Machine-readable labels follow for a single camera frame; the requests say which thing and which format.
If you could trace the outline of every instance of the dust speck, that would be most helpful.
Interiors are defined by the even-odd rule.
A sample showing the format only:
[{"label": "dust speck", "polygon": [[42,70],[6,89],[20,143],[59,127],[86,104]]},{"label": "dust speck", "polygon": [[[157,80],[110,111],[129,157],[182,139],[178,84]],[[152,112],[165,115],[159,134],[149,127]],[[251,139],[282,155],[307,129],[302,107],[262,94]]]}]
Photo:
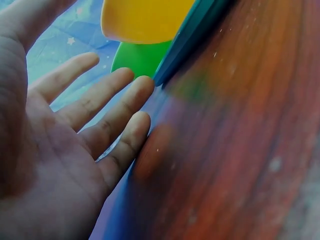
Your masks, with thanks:
[{"label": "dust speck", "polygon": [[188,224],[193,225],[197,222],[197,220],[198,220],[198,217],[197,217],[196,211],[194,209],[191,209],[189,213]]},{"label": "dust speck", "polygon": [[277,173],[280,171],[282,167],[282,159],[281,157],[277,156],[274,159],[271,160],[270,164],[269,164],[269,170],[272,173]]},{"label": "dust speck", "polygon": [[171,165],[171,170],[174,170],[175,168],[176,168],[176,164],[174,163]]}]

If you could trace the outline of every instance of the knuckle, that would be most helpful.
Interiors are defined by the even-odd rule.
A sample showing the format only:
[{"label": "knuckle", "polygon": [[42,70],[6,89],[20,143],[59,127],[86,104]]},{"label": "knuckle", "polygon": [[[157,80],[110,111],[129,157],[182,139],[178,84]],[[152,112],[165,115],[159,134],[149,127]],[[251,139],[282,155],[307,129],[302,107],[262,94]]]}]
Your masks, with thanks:
[{"label": "knuckle", "polygon": [[92,116],[95,113],[95,106],[91,98],[80,98],[78,100],[78,103],[88,117]]},{"label": "knuckle", "polygon": [[120,104],[122,105],[122,107],[125,109],[125,111],[127,112],[128,115],[133,115],[136,113],[136,111],[130,106],[129,103],[127,103],[124,100],[121,100]]},{"label": "knuckle", "polygon": [[115,165],[116,169],[118,170],[119,176],[122,176],[125,173],[125,170],[121,164],[121,161],[115,155],[110,154],[109,159]]}]

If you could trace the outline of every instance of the rainbow colored toy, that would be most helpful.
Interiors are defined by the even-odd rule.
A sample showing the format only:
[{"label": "rainbow colored toy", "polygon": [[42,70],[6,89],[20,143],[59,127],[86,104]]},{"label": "rainbow colored toy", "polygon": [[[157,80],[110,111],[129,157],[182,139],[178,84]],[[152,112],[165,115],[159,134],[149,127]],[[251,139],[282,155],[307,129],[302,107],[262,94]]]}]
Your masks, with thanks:
[{"label": "rainbow colored toy", "polygon": [[104,0],[103,34],[121,41],[112,71],[164,83],[218,20],[230,0]]}]

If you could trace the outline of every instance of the blue fabric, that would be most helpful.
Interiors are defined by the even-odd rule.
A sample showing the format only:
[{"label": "blue fabric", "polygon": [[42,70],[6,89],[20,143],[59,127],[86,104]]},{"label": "blue fabric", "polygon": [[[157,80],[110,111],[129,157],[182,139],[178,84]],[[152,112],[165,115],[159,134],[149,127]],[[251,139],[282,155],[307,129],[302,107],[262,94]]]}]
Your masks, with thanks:
[{"label": "blue fabric", "polygon": [[[0,10],[14,0],[0,0]],[[100,63],[79,77],[52,105],[54,111],[78,99],[89,87],[111,71],[119,43],[103,36],[100,27],[102,0],[78,0],[40,36],[27,55],[29,83],[66,60],[95,52]],[[94,124],[119,100],[118,94],[89,125]]]}]

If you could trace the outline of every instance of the finger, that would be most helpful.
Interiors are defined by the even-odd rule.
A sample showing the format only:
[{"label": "finger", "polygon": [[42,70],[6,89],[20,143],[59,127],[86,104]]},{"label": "finger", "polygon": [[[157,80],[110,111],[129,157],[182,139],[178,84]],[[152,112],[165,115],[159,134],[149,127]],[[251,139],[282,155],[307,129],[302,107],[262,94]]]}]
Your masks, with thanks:
[{"label": "finger", "polygon": [[95,53],[84,53],[75,56],[53,72],[39,78],[29,88],[37,91],[48,104],[51,104],[79,76],[99,63]]},{"label": "finger", "polygon": [[114,149],[97,165],[109,190],[112,191],[126,173],[144,144],[150,129],[150,117],[145,112],[135,113]]},{"label": "finger", "polygon": [[57,115],[78,132],[133,78],[130,69],[120,68],[92,86],[79,100],[59,110]]},{"label": "finger", "polygon": [[139,111],[154,91],[154,81],[138,77],[121,100],[94,126],[79,133],[97,159],[124,130],[133,114]]},{"label": "finger", "polygon": [[0,15],[0,22],[9,25],[12,37],[19,40],[26,52],[41,33],[76,0],[16,0]]}]

